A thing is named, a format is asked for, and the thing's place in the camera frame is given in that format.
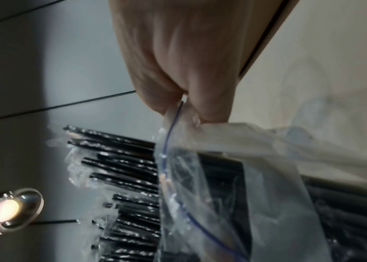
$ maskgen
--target plastic bag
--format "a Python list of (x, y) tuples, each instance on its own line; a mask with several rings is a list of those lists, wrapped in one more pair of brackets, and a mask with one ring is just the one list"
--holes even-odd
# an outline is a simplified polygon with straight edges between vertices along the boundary
[[(340, 212), (314, 191), (311, 199), (305, 185), (315, 181), (312, 176), (366, 174), (366, 159), (297, 136), (300, 130), (281, 136), (247, 124), (200, 125), (189, 104), (170, 110), (165, 119), (155, 151), (163, 196), (159, 260), (168, 251), (208, 262), (367, 257), (367, 237), (343, 230)], [(333, 218), (322, 227), (328, 216)], [(327, 232), (332, 228), (333, 236)], [(353, 256), (355, 250), (360, 253)]]

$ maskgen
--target floor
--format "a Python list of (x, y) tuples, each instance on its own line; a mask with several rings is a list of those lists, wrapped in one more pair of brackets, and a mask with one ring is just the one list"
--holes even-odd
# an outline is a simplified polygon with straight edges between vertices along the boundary
[[(367, 157), (367, 1), (300, 1), (240, 82), (232, 122), (297, 125)], [(104, 0), (0, 0), (0, 190), (34, 187), (40, 220), (87, 220), (67, 179), (66, 124), (153, 140), (162, 119), (133, 87)], [(0, 238), (0, 261), (80, 261), (81, 225)]]

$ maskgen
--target clear plastic wrapper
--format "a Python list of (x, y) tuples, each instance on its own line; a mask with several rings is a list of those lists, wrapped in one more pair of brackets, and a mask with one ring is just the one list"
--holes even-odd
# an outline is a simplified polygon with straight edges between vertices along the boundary
[(343, 195), (333, 193), (352, 199), (347, 207), (365, 197), (359, 209), (367, 207), (367, 196), (314, 179), (367, 174), (367, 159), (302, 130), (200, 125), (188, 104), (165, 119), (155, 152), (163, 237), (158, 260), (183, 252), (210, 262), (367, 261), (367, 213), (340, 207)]

